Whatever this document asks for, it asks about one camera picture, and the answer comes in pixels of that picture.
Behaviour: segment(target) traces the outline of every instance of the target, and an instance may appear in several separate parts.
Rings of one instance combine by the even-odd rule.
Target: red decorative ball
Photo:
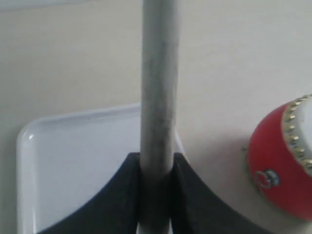
[[[303,96],[269,113],[248,148],[254,182],[275,206],[312,221],[312,98]]]

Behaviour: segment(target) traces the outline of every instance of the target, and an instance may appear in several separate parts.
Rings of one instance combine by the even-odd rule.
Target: beige table
[[[0,233],[16,232],[15,142],[43,116],[139,101],[141,2],[101,0],[0,13]],[[242,146],[273,108],[312,93],[312,2],[185,1],[177,128],[224,201],[278,234],[309,224],[249,183]]]

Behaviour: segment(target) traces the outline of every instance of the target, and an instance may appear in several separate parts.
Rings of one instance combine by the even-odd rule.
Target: white plastic tray
[[[18,234],[35,234],[91,199],[139,151],[140,105],[35,120],[17,140]],[[176,151],[183,152],[178,135]]]

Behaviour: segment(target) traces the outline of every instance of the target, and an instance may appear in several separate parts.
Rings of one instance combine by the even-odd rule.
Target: gray metal pole
[[[167,234],[180,0],[143,1],[140,234]]]

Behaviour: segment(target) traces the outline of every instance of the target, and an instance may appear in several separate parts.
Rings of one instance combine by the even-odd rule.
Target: red object
[[[312,220],[312,177],[298,163],[283,137],[282,121],[289,103],[269,113],[255,129],[248,164],[255,183],[275,206],[298,218]],[[277,175],[277,184],[267,186]]]

